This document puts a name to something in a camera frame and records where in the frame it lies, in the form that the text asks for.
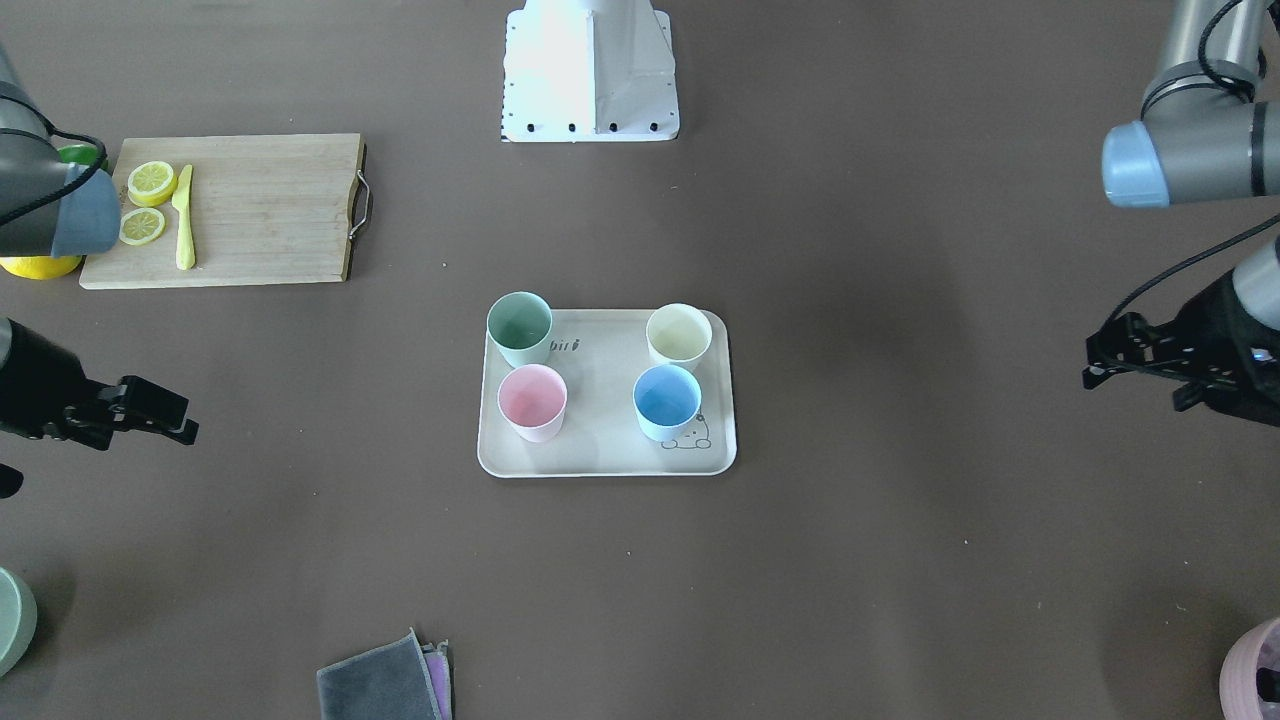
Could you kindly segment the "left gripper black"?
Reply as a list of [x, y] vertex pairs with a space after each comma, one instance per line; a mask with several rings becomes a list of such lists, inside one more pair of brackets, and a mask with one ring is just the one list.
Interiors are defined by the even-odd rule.
[[[1189, 380], [1183, 373], [1187, 361], [1181, 348], [1192, 350]], [[1172, 392], [1176, 413], [1203, 405], [1229, 416], [1279, 425], [1277, 332], [1244, 309], [1230, 272], [1184, 304], [1166, 325], [1151, 325], [1139, 313], [1125, 313], [1085, 340], [1084, 389], [1130, 372], [1187, 380]]]

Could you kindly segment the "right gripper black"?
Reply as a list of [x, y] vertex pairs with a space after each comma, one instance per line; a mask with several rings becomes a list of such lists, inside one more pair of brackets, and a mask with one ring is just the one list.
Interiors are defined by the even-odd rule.
[[100, 401], [114, 432], [140, 430], [191, 446], [200, 425], [189, 416], [189, 400], [137, 375], [114, 386], [86, 377], [81, 360], [18, 322], [1, 320], [1, 424], [5, 432], [31, 439], [74, 441], [99, 451], [111, 433], [72, 425], [65, 409]]

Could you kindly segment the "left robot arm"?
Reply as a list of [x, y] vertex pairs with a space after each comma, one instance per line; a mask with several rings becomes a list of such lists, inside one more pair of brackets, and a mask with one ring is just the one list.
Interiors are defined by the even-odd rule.
[[[1112, 128], [1101, 155], [1117, 208], [1271, 197], [1279, 191], [1279, 109], [1256, 95], [1268, 63], [1275, 1], [1178, 1], [1158, 69], [1134, 122]], [[1279, 424], [1277, 242], [1240, 261], [1148, 323], [1121, 301], [1085, 341], [1083, 386], [1137, 373], [1175, 380], [1172, 406], [1203, 405]]]

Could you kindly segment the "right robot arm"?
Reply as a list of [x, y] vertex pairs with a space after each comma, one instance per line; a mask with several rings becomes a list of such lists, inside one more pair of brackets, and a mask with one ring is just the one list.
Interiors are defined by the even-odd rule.
[[[5, 258], [82, 258], [116, 242], [122, 213], [91, 136], [63, 131], [1, 56], [1, 250]], [[91, 380], [68, 350], [12, 319], [1, 323], [3, 429], [105, 451], [140, 430], [192, 445], [187, 398], [136, 375]]]

